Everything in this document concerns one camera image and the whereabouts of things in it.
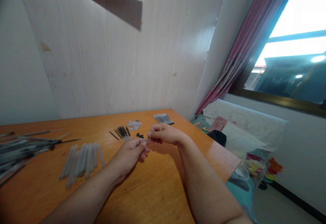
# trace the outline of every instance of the hand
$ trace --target hand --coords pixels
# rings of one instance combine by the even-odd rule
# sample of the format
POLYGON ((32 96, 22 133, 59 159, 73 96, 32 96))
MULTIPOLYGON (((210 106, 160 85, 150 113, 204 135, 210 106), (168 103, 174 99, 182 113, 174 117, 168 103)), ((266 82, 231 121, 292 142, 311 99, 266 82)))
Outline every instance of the hand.
POLYGON ((138 158, 145 159, 144 153, 149 153, 150 150, 146 146, 147 142, 143 138, 135 138, 125 142, 115 156, 110 161, 110 165, 117 171, 118 180, 121 182, 125 176, 137 163, 138 158))
POLYGON ((163 143, 164 141, 175 146, 177 146, 182 140, 189 138, 185 133, 168 125, 167 123, 152 125, 147 135, 155 144, 163 143))

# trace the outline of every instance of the floor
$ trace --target floor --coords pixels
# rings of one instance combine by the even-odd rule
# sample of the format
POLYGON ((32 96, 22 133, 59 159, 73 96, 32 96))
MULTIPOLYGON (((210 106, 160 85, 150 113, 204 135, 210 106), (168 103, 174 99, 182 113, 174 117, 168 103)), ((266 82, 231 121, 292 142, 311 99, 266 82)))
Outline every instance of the floor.
POLYGON ((257 189, 254 197, 255 216, 260 224, 321 224, 273 187, 257 189))

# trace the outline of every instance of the orange tabletop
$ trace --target orange tabletop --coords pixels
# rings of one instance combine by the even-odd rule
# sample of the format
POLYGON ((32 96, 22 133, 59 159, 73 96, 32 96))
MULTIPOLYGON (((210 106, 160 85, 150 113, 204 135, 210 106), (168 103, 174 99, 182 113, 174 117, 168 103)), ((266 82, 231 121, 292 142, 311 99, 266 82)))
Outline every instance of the orange tabletop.
MULTIPOLYGON (((107 163, 121 146, 109 131, 137 119, 142 126, 135 132, 131 131, 131 136, 135 138, 139 132, 146 137, 150 126, 157 123, 153 115, 163 113, 174 121, 174 127, 194 140, 226 182, 240 160, 172 109, 1 126, 0 134, 11 131, 26 134, 62 128, 35 137, 55 139, 70 132, 71 136, 65 140, 84 139, 57 145, 53 151, 37 155, 0 188, 0 219, 3 223, 40 222, 85 181, 84 177, 78 178, 66 189, 67 179, 59 180, 71 146, 78 144, 80 149, 82 144, 96 141, 107 163)), ((144 162, 138 162, 124 182, 112 192, 97 223, 194 223, 184 191, 185 176, 178 149, 170 144, 150 144, 148 147, 151 149, 148 157, 144 162)), ((99 159, 98 165, 94 173, 101 169, 99 159)))

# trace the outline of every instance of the light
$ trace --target light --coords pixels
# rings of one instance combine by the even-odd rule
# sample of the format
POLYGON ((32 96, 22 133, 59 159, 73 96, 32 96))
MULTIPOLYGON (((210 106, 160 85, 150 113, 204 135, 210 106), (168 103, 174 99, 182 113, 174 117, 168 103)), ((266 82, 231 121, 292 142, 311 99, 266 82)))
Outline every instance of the light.
POLYGON ((311 62, 317 63, 317 62, 323 61, 325 58, 326 58, 325 55, 316 56, 311 59, 311 62))

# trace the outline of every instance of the baseboard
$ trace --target baseboard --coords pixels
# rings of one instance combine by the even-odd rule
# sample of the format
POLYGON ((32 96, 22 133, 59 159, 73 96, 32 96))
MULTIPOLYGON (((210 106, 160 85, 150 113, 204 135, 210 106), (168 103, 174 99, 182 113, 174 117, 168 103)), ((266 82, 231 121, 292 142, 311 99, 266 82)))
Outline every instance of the baseboard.
POLYGON ((308 212, 310 215, 315 217, 318 221, 320 221, 323 224, 326 224, 326 216, 321 213, 320 211, 316 210, 314 207, 312 207, 307 202, 300 199, 298 196, 296 196, 294 193, 287 190, 285 187, 280 185, 277 182, 273 182, 270 184, 273 188, 275 188, 277 191, 279 191, 281 194, 283 194, 285 197, 287 197, 289 200, 291 200, 293 203, 301 207, 303 210, 308 212))

